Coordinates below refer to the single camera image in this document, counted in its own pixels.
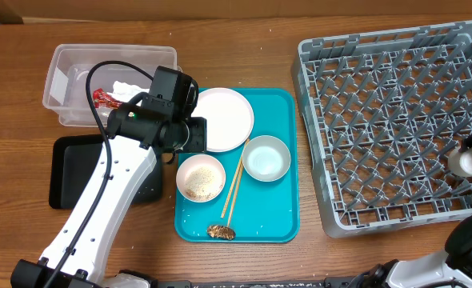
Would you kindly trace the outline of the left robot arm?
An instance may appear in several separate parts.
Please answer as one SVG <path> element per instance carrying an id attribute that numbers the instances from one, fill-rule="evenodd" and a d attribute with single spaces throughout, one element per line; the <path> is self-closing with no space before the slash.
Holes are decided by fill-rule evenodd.
<path id="1" fill-rule="evenodd" d="M 37 262 L 20 260 L 13 287 L 147 286 L 134 275 L 106 278 L 114 238 L 139 187 L 163 153 L 206 151 L 206 120 L 193 117 L 198 84 L 191 76 L 158 66 L 150 90 L 110 112 L 103 123 L 91 88 L 86 98 L 103 146 L 96 167 L 62 230 Z"/>

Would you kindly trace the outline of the white paper cup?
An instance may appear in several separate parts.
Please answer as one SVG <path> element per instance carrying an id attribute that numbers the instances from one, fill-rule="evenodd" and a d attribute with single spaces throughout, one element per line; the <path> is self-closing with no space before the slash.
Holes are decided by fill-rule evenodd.
<path id="1" fill-rule="evenodd" d="M 460 147 L 452 150 L 448 157 L 449 170 L 460 177 L 472 177 L 472 147 L 460 152 Z"/>

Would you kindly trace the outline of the pink bowl with rice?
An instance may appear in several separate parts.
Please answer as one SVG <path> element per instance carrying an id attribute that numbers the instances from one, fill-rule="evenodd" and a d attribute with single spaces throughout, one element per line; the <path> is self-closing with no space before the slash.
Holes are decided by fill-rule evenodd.
<path id="1" fill-rule="evenodd" d="M 226 172 L 215 157 L 196 154 L 188 157 L 178 167 L 176 186 L 179 193 L 191 202 L 204 203 L 214 200 L 226 183 Z"/>

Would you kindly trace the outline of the brown food scrap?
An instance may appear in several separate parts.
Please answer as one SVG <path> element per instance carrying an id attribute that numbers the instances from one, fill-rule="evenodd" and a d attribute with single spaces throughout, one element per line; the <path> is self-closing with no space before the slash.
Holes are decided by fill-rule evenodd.
<path id="1" fill-rule="evenodd" d="M 228 241 L 232 241 L 236 236 L 236 233 L 233 229 L 222 225 L 209 226 L 206 232 L 212 238 L 220 238 Z"/>

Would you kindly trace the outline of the white napkin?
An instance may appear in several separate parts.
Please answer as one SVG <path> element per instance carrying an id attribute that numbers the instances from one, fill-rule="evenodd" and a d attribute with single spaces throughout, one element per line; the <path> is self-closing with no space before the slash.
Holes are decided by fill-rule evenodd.
<path id="1" fill-rule="evenodd" d="M 144 89 L 137 85 L 131 85 L 126 82 L 115 81 L 113 84 L 113 91 L 108 92 L 108 95 L 119 102 L 128 102 L 136 94 L 139 94 L 141 92 L 148 93 L 149 91 L 149 89 Z"/>

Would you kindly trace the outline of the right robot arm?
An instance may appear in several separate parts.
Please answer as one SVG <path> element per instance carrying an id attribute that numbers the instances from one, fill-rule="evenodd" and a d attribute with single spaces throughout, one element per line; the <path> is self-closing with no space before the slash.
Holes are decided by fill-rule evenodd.
<path id="1" fill-rule="evenodd" d="M 450 171 L 472 177 L 472 134 L 448 158 Z M 472 287 L 472 216 L 458 224 L 437 253 L 390 261 L 353 278 L 349 287 Z"/>

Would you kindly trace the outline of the red snack wrapper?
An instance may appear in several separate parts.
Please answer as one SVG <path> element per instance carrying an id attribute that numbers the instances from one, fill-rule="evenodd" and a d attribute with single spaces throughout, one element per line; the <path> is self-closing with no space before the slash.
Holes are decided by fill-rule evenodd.
<path id="1" fill-rule="evenodd" d="M 119 100 L 116 100 L 112 96 L 110 96 L 107 92 L 103 89 L 99 88 L 95 90 L 92 94 L 92 99 L 94 103 L 94 107 L 98 108 L 110 108 L 110 109 L 117 109 L 122 104 Z"/>

